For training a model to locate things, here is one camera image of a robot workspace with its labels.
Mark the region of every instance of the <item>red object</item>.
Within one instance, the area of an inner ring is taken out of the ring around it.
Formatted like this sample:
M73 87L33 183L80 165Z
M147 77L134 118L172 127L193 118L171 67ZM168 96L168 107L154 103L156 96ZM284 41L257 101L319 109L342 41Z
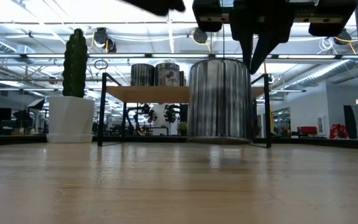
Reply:
M338 139L338 138L348 138L346 127L341 124L333 124L331 129L329 130L329 138L330 139Z
M299 134L317 134L317 127L298 127Z

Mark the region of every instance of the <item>wooden shelf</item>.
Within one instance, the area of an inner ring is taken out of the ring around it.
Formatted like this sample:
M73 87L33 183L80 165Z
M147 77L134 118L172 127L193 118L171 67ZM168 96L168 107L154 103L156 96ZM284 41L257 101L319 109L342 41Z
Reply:
M125 103L189 103L188 86L108 86L107 93ZM264 93L263 87L253 87L252 97Z

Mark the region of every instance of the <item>white planter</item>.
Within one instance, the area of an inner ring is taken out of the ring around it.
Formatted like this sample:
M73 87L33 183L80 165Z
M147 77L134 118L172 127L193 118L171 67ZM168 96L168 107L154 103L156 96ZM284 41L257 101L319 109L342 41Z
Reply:
M72 96L49 98L48 142L92 142L94 101Z

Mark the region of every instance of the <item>metal cylinder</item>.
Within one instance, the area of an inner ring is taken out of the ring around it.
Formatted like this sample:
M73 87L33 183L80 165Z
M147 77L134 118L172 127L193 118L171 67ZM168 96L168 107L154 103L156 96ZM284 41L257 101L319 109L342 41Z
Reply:
M131 86L154 86L153 65L134 64L131 66Z
M179 65L175 63L160 63L155 66L155 85L179 86Z
M247 109L251 107L246 66L237 60L211 59L190 70L188 109L189 141L244 143L247 138Z

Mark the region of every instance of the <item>cactus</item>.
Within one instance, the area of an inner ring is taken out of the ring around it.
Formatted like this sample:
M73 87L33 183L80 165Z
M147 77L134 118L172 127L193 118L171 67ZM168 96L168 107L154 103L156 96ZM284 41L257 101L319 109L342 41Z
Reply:
M74 30L66 43L63 96L84 97L88 47L81 29Z

